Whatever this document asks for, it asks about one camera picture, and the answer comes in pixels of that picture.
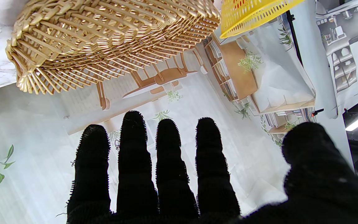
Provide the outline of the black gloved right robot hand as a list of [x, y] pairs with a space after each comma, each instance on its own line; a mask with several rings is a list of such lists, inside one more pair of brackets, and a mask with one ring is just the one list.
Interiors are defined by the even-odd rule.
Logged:
[[113, 213], [108, 134], [101, 125], [87, 126], [74, 160], [67, 223], [358, 224], [358, 175], [320, 124], [301, 123], [284, 136], [282, 154], [290, 165], [283, 184], [287, 200], [266, 204], [244, 217], [213, 119], [198, 120], [195, 139], [197, 197], [189, 187], [174, 121], [158, 123], [154, 183], [143, 116], [138, 111], [125, 113], [118, 152], [117, 211]]

